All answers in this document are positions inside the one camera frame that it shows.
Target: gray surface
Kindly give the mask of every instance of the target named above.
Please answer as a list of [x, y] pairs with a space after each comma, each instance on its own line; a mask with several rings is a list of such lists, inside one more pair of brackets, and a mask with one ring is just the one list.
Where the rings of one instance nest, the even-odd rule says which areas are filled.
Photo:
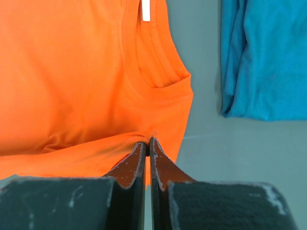
[[[307, 122], [220, 116], [220, 1], [167, 2], [173, 40], [192, 73], [194, 90], [178, 166], [202, 181], [269, 182], [285, 196], [298, 227], [306, 230]], [[150, 218], [145, 220], [151, 229]]]

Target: white label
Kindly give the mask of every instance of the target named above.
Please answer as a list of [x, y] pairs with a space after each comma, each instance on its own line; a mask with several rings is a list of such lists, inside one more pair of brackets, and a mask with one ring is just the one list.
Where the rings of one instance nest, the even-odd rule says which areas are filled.
[[150, 21], [150, 0], [142, 0], [143, 21]]

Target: seam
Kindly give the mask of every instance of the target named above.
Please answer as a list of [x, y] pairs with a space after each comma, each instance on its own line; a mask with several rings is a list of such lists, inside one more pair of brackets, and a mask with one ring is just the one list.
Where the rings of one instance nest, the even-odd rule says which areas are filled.
[[127, 12], [127, 5], [128, 5], [128, 1], [125, 1], [125, 8], [124, 8], [124, 13], [123, 13], [123, 17], [121, 19], [121, 29], [120, 29], [120, 51], [121, 51], [121, 56], [122, 56], [122, 60], [123, 60], [123, 66], [124, 66], [124, 76], [127, 78], [128, 82], [130, 82], [129, 77], [127, 76], [127, 70], [126, 70], [126, 57], [125, 57], [125, 49], [124, 49], [124, 43], [125, 43], [125, 37], [123, 36], [124, 34], [124, 19], [125, 19], [125, 15]]
[[185, 100], [187, 98], [190, 98], [190, 97], [193, 97], [193, 95], [187, 93], [186, 95], [181, 95], [181, 96], [176, 96], [176, 97], [171, 97], [171, 98], [162, 98], [162, 99], [159, 99], [157, 100], [156, 98], [149, 98], [149, 97], [144, 97], [144, 95], [139, 92], [132, 84], [132, 82], [129, 80], [129, 76], [125, 73], [125, 78], [127, 78], [127, 83], [129, 84], [129, 91], [132, 90], [134, 91], [135, 93], [137, 93], [138, 95], [140, 95], [140, 97], [142, 98], [142, 100], [146, 100], [147, 102], [149, 103], [152, 103], [152, 104], [162, 104], [162, 103], [165, 103], [165, 102], [169, 102], [169, 101], [181, 101], [181, 100]]
[[[157, 8], [156, 8], [156, 0], [153, 0], [153, 16], [152, 16], [152, 23], [153, 25], [150, 24], [150, 37], [152, 38], [152, 42], [153, 42], [153, 46], [154, 46], [154, 49], [155, 49], [155, 52], [159, 58], [159, 61], [160, 61], [160, 64], [162, 65], [163, 67], [163, 70], [164, 72], [166, 73], [166, 75], [168, 76], [168, 78], [172, 81], [172, 83], [175, 83], [173, 81], [173, 79], [170, 77], [170, 74], [168, 73], [167, 71], [167, 67], [165, 66], [165, 63], [162, 61], [161, 59], [161, 55], [159, 53], [159, 50], [160, 49], [162, 51], [162, 53], [164, 53], [163, 51], [163, 47], [161, 45], [161, 39], [160, 39], [160, 36], [159, 36], [159, 32], [158, 32], [158, 27], [157, 27], [157, 22], [156, 22], [156, 11], [157, 11]], [[153, 33], [156, 34], [156, 37], [158, 38], [158, 41], [155, 40], [154, 36], [153, 36]]]

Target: gray table surface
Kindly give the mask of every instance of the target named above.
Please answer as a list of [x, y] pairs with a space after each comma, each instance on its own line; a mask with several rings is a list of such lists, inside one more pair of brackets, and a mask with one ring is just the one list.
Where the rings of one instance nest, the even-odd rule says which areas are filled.
[[[197, 180], [269, 182], [307, 229], [307, 122], [220, 115], [220, 0], [167, 0], [170, 30], [192, 74], [194, 101], [178, 166]], [[151, 229], [150, 193], [146, 229]]]

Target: folded blue shirt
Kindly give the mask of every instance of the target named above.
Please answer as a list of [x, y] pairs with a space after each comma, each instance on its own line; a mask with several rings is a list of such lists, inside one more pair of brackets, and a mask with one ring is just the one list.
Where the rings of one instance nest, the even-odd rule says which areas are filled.
[[307, 1], [222, 0], [222, 114], [307, 119]]

